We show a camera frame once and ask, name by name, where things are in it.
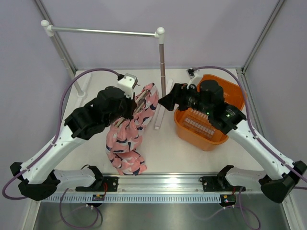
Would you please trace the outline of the metal clothes rack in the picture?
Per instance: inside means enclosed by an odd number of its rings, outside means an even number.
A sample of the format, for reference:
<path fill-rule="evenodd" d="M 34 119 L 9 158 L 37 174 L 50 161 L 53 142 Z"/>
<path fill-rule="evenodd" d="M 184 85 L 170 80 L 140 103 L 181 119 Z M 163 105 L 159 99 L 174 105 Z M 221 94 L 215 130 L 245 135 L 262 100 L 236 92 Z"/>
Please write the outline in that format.
<path fill-rule="evenodd" d="M 126 32 L 126 31 L 110 31 L 110 30 L 98 30 L 98 29 L 84 29 L 84 28 L 69 28 L 69 27 L 56 27 L 49 23 L 47 20 L 41 21 L 41 26 L 44 28 L 47 36 L 54 42 L 54 47 L 58 51 L 60 58 L 62 59 L 64 66 L 68 67 L 68 73 L 73 80 L 75 74 L 73 73 L 71 67 L 68 64 L 68 61 L 64 57 L 64 52 L 61 50 L 59 43 L 56 41 L 55 32 L 69 32 L 69 33 L 88 33 L 88 34 L 101 34 L 101 35 L 121 35 L 121 36 L 134 36 L 134 37 L 148 37 L 158 39 L 159 44 L 159 61 L 160 61 L 160 75 L 161 75 L 161 93 L 162 96 L 165 96 L 167 92 L 170 92 L 173 80 L 170 79 L 166 83 L 165 77 L 165 29 L 163 27 L 158 27 L 154 33 L 145 33 L 145 32 Z M 91 74 L 89 77 L 86 77 L 84 80 L 83 87 L 80 88 L 78 82 L 74 83 L 74 87 L 77 91 L 77 102 L 76 105 L 81 105 L 87 96 L 88 85 L 91 80 Z M 154 129 L 159 130 L 162 124 L 163 116 L 165 109 L 161 108 L 158 110 L 157 119 L 154 125 Z"/>

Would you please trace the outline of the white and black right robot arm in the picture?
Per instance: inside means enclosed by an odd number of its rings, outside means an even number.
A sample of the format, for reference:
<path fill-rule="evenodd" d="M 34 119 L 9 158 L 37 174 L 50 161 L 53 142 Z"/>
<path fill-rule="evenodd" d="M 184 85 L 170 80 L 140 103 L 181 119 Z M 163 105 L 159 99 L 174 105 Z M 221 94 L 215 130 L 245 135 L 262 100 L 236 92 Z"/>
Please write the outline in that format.
<path fill-rule="evenodd" d="M 193 109 L 207 115 L 209 123 L 242 146 L 263 168 L 242 170 L 227 165 L 217 174 L 222 190 L 231 187 L 262 191 L 275 203 L 282 203 L 301 180 L 307 166 L 293 161 L 272 146 L 254 129 L 245 114 L 224 100 L 224 91 L 215 80 L 205 80 L 197 90 L 193 84 L 176 83 L 169 94 L 159 99 L 168 111 Z"/>

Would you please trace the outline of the orange plastic basket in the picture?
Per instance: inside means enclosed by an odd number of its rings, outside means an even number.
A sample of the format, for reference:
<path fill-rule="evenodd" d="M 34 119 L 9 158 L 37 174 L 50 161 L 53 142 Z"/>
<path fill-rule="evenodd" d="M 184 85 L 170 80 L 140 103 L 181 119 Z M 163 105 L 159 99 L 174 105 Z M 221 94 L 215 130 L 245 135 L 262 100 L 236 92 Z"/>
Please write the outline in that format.
<path fill-rule="evenodd" d="M 243 110 L 245 103 L 238 85 L 212 74 L 204 74 L 201 81 L 204 80 L 217 81 L 224 90 L 225 101 Z M 182 140 L 203 151 L 214 150 L 218 145 L 226 142 L 228 136 L 211 126 L 207 117 L 207 115 L 192 109 L 186 111 L 176 110 L 174 112 L 174 122 L 177 135 Z"/>

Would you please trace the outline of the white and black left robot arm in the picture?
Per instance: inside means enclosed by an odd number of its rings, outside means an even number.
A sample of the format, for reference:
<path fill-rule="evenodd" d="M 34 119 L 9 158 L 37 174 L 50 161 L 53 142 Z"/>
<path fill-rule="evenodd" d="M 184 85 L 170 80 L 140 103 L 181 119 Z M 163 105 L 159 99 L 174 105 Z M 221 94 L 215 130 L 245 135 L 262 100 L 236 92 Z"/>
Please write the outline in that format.
<path fill-rule="evenodd" d="M 54 139 L 31 159 L 13 163 L 10 170 L 20 180 L 18 188 L 22 196 L 41 201 L 61 189 L 100 190 L 104 177 L 96 166 L 73 171 L 60 171 L 55 167 L 75 148 L 103 132 L 118 118 L 132 118 L 136 108 L 134 96 L 133 87 L 106 87 L 60 122 Z"/>

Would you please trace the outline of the aluminium mounting rail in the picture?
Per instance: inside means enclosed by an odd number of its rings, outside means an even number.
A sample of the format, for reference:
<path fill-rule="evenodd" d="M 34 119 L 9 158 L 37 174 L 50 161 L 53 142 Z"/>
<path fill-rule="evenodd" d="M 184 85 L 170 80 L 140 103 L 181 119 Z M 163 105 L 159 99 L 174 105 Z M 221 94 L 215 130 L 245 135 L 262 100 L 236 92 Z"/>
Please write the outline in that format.
<path fill-rule="evenodd" d="M 141 174 L 116 175 L 101 174 L 94 176 L 89 169 L 79 171 L 59 171 L 52 173 L 57 190 L 74 188 L 76 191 L 103 191 L 107 184 L 108 191 L 132 190 L 173 190 L 173 191 L 204 191 L 232 192 L 239 190 L 260 191 L 260 187 L 270 178 L 264 171 L 250 171 L 231 168 L 228 172 L 218 174 Z"/>

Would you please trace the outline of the wooden clothes hanger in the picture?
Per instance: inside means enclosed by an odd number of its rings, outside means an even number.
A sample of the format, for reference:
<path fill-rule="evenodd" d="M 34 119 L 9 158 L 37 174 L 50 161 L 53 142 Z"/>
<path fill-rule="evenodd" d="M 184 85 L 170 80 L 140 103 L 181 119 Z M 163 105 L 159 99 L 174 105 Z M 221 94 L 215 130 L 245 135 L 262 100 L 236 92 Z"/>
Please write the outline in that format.
<path fill-rule="evenodd" d="M 135 96 L 137 107 L 133 111 L 133 121 L 139 130 L 142 130 L 150 123 L 155 114 L 158 99 L 159 92 L 153 82 L 145 85 L 141 93 Z"/>

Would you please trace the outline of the pink shark print shorts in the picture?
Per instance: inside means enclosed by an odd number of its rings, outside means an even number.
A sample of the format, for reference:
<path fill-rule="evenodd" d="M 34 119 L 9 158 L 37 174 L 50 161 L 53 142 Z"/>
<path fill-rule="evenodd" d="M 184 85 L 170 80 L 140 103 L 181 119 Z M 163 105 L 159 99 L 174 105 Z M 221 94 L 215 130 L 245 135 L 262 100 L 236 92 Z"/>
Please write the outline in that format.
<path fill-rule="evenodd" d="M 147 126 L 139 130 L 133 119 L 116 120 L 106 135 L 106 155 L 120 175 L 139 175 L 147 170 L 144 158 L 137 152 Z"/>

